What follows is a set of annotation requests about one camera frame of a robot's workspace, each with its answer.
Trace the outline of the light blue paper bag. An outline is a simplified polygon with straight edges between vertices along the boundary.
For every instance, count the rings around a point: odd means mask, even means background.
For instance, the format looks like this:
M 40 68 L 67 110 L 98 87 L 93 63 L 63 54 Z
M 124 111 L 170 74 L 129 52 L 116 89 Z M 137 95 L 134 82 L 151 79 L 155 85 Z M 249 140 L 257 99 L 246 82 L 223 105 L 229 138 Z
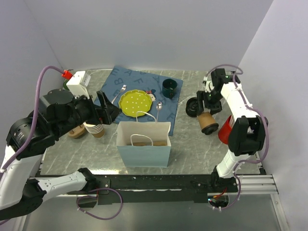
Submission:
M 116 146 L 126 167 L 167 167 L 170 122 L 119 122 Z

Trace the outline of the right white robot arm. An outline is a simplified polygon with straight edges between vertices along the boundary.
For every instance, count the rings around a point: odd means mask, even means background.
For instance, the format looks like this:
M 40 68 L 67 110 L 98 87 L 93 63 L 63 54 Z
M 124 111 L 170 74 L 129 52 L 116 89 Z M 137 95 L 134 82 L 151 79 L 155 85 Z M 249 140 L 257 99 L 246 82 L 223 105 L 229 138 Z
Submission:
M 249 103 L 238 78 L 242 69 L 235 67 L 231 75 L 226 74 L 225 64 L 208 71 L 204 77 L 205 90 L 199 90 L 197 96 L 196 116 L 198 120 L 205 117 L 204 109 L 209 109 L 209 116 L 222 110 L 224 99 L 231 110 L 233 124 L 228 136 L 228 151 L 223 160 L 211 173 L 210 185 L 216 192 L 236 182 L 237 168 L 244 163 L 257 164 L 250 156 L 269 148 L 268 125 L 260 111 Z

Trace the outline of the brown cardboard cup carrier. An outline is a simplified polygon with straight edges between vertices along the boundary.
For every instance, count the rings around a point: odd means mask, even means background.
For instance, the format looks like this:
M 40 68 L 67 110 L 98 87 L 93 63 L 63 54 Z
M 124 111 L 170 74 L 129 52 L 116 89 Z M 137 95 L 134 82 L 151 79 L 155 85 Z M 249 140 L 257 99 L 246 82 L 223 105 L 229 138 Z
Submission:
M 133 142 L 133 146 L 168 146 L 166 141 L 154 141 L 151 142 Z

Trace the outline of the black plastic cup lid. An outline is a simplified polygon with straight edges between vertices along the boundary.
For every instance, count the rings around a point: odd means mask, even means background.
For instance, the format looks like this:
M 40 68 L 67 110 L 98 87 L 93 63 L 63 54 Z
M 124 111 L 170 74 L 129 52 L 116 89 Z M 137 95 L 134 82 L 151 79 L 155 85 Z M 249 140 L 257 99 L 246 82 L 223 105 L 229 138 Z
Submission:
M 205 135 L 210 135 L 213 132 L 217 131 L 218 128 L 219 128 L 219 124 L 213 123 L 213 124 L 210 124 L 210 125 L 204 127 L 203 129 L 201 129 L 201 132 Z

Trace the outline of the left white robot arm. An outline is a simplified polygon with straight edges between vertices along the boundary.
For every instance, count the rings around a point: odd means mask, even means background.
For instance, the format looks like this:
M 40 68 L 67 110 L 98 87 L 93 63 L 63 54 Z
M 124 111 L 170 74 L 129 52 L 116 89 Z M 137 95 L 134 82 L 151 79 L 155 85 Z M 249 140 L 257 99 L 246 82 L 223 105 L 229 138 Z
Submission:
M 0 168 L 0 219 L 6 221 L 35 211 L 47 200 L 70 192 L 91 193 L 97 186 L 88 168 L 47 180 L 34 178 L 47 150 L 72 129 L 88 123 L 110 125 L 121 109 L 105 93 L 97 92 L 99 105 L 91 97 L 74 96 L 55 89 L 41 96 L 33 112 L 16 121 L 7 136 L 4 163 Z

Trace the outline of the stack of black cup lids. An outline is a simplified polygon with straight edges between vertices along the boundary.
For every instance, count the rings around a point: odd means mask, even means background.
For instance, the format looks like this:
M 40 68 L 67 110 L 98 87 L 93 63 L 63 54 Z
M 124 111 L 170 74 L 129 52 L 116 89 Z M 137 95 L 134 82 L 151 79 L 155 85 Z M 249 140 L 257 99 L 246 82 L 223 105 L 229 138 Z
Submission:
M 197 97 L 190 98 L 186 103 L 185 112 L 189 117 L 198 117 L 200 115 Z

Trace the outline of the brown paper coffee cup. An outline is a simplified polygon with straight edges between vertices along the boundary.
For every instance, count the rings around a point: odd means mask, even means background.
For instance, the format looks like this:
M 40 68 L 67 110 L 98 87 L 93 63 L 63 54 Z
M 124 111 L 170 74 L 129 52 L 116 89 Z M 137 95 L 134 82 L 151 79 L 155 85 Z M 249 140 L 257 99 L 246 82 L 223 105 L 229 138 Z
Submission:
M 215 119 L 209 112 L 203 112 L 200 115 L 197 116 L 199 125 L 201 129 L 204 129 L 208 126 L 212 126 L 216 124 Z

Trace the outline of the stack of brown paper cups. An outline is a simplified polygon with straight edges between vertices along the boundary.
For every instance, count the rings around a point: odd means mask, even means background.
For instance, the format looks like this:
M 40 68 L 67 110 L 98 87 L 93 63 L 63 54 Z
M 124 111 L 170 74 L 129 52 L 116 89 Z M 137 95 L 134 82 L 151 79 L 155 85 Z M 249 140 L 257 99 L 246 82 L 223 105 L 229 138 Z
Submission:
M 93 124 L 88 124 L 84 122 L 83 125 L 85 129 L 88 131 L 88 133 L 90 133 L 95 138 L 101 138 L 105 134 L 103 124 L 93 125 Z

